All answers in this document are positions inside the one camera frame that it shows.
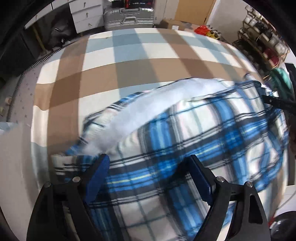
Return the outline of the cardboard box on floor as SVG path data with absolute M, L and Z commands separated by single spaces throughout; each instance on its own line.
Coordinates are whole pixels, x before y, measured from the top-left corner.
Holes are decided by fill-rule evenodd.
M 186 25 L 182 21 L 163 19 L 157 28 L 183 31 Z

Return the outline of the patterned floor rug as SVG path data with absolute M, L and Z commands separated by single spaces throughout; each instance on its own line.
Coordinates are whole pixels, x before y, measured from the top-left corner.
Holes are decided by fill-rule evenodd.
M 74 42 L 76 40 L 67 41 L 61 48 L 54 48 L 52 52 L 44 54 L 22 74 L 5 84 L 1 89 L 1 121 L 31 124 L 35 87 L 41 69 Z

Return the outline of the yellow shoes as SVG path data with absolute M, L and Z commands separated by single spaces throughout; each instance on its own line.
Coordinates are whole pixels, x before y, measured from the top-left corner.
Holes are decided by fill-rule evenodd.
M 213 38 L 213 39 L 216 39 L 216 40 L 220 40 L 222 34 L 217 30 L 210 30 L 209 32 L 207 32 L 206 36 L 210 37 L 210 38 Z

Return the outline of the checkered brown blue bedsheet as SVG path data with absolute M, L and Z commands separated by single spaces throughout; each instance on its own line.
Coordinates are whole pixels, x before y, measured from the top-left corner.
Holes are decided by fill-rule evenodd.
M 185 31 L 126 29 L 64 48 L 41 69 L 31 127 L 37 184 L 59 179 L 51 156 L 77 144 L 83 122 L 136 92 L 188 78 L 243 82 L 261 77 L 233 46 Z

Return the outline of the white drawer desk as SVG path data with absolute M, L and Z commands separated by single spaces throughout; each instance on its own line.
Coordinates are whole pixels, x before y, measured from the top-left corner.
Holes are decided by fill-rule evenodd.
M 100 0 L 76 0 L 76 1 L 53 1 L 35 14 L 25 25 L 29 28 L 39 19 L 50 12 L 68 5 L 74 21 L 77 33 L 104 26 L 103 1 Z

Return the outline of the silver aluminium suitcase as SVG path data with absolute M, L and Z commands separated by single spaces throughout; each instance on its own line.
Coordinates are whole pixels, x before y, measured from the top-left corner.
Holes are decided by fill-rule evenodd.
M 107 31 L 152 28 L 154 24 L 154 9 L 110 9 L 104 13 L 104 27 Z

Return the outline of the teal garment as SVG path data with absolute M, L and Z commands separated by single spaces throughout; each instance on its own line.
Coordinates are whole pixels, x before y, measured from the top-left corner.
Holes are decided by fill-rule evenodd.
M 269 85 L 272 90 L 276 90 L 281 99 L 295 101 L 295 92 L 287 72 L 282 68 L 274 68 L 269 74 Z

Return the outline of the red plastic bag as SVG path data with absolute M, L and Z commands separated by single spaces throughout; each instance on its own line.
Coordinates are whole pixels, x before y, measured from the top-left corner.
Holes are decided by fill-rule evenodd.
M 201 25 L 194 30 L 196 34 L 203 35 L 203 36 L 208 35 L 210 31 L 211 30 L 206 25 Z

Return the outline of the wooden door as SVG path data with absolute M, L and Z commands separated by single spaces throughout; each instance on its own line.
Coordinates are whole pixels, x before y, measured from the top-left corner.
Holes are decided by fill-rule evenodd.
M 175 20 L 203 25 L 206 23 L 215 3 L 215 0 L 180 0 Z

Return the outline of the shoe rack with shoes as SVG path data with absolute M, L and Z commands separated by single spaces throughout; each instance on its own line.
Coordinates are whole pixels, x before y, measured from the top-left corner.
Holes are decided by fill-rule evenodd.
M 263 15 L 251 6 L 246 6 L 245 9 L 247 15 L 233 45 L 247 57 L 258 73 L 266 78 L 271 70 L 284 63 L 290 48 Z

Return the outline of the black bag under desk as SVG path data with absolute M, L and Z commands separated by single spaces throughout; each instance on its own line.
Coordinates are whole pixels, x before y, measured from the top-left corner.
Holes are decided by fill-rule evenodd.
M 73 19 L 69 16 L 57 16 L 51 24 L 48 46 L 61 47 L 76 36 Z

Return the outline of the black red shoe box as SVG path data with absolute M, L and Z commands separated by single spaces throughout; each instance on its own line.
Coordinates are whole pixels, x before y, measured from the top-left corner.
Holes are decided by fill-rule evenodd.
M 152 8 L 153 5 L 153 0 L 124 0 L 124 6 L 126 9 Z

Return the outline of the blue white plaid shirt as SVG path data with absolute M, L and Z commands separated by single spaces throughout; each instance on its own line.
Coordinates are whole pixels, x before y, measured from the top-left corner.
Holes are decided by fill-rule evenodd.
M 86 117 L 77 144 L 51 156 L 55 172 L 68 181 L 109 156 L 89 205 L 104 240 L 192 240 L 208 206 L 190 175 L 176 175 L 191 155 L 230 183 L 251 181 L 271 218 L 287 185 L 288 128 L 263 95 L 277 93 L 248 78 L 136 92 Z

